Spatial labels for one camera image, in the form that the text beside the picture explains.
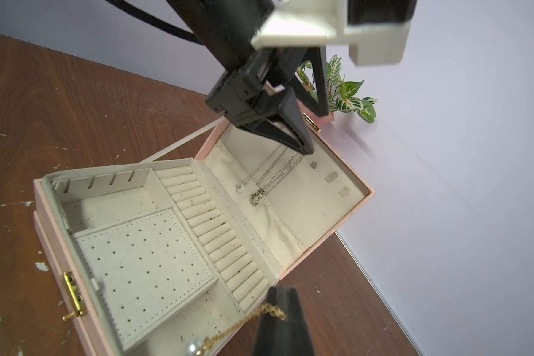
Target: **gold latch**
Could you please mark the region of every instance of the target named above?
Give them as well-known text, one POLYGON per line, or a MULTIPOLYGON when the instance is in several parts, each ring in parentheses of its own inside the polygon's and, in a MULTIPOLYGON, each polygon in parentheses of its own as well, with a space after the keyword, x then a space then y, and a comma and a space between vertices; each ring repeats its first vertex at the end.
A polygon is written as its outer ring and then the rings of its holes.
POLYGON ((313 127, 314 131, 320 133, 320 128, 314 123, 312 118, 309 118, 309 116, 306 114, 303 114, 303 117, 305 118, 306 122, 313 127))
POLYGON ((74 317, 81 317, 85 315, 87 310, 85 308, 85 301, 83 300, 81 292, 79 291, 79 287, 77 286, 77 282, 73 277, 73 272, 64 272, 63 279, 67 285, 71 299, 73 300, 73 305, 71 306, 73 311, 63 317, 63 321, 67 321, 73 319, 74 317))

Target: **potted plant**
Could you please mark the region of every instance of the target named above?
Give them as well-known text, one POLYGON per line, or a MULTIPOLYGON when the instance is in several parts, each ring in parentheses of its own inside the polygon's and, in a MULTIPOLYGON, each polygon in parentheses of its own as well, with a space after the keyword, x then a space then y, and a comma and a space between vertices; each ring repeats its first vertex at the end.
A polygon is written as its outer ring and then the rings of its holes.
MULTIPOLYGON (((297 75, 305 89, 318 102, 317 88, 314 83, 309 80, 305 73, 305 68, 312 68, 310 61, 304 62, 298 69, 297 75)), ((376 99, 365 97, 359 99, 355 97, 356 93, 364 83, 361 82, 346 82, 341 76, 342 58, 334 55, 329 62, 326 63, 326 85, 328 88, 328 111, 330 112, 330 121, 334 121, 334 112, 341 111, 343 113, 356 112, 367 123, 373 123, 376 118, 376 110, 374 104, 376 99)))

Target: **white wall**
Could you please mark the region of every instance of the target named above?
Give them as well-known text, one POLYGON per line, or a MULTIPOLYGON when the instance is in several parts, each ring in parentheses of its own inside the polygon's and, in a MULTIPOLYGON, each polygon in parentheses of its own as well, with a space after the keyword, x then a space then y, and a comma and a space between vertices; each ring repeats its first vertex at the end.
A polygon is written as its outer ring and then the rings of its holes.
MULTIPOLYGON (((103 0, 3 0, 0 33, 203 93, 222 72, 103 0)), ((341 229, 356 259, 424 355, 534 355, 534 0, 419 0, 399 66, 334 53, 380 99, 323 129, 377 191, 341 229)))
MULTIPOLYGON (((188 30, 166 0, 127 1, 188 30)), ((0 34, 206 94, 224 71, 204 46, 104 0, 0 0, 0 34)))

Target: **wooden surface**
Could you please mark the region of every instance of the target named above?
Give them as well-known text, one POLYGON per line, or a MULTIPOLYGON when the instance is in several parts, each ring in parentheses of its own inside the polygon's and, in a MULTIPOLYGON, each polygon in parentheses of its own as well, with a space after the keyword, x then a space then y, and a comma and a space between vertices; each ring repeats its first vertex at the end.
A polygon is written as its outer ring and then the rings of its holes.
MULTIPOLYGON (((32 179, 138 162, 213 121, 204 98, 0 36, 0 355, 84 355, 61 320, 55 276, 36 266, 47 261, 32 223, 32 179)), ((205 136, 167 158, 192 157, 205 136)), ((298 288, 319 355, 416 355, 336 236, 281 284, 298 288)), ((249 355, 257 325, 221 355, 249 355)))

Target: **jewelry box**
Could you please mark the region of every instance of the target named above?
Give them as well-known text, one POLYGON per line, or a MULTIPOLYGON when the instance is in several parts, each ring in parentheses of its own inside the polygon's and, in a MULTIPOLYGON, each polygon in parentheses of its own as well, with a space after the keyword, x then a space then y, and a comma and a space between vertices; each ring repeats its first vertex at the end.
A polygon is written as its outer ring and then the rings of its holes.
POLYGON ((36 231, 87 355, 184 355, 254 310, 366 203, 373 189, 311 134, 314 154, 257 206, 257 177, 235 186, 277 143, 227 120, 194 158, 35 180, 36 231))

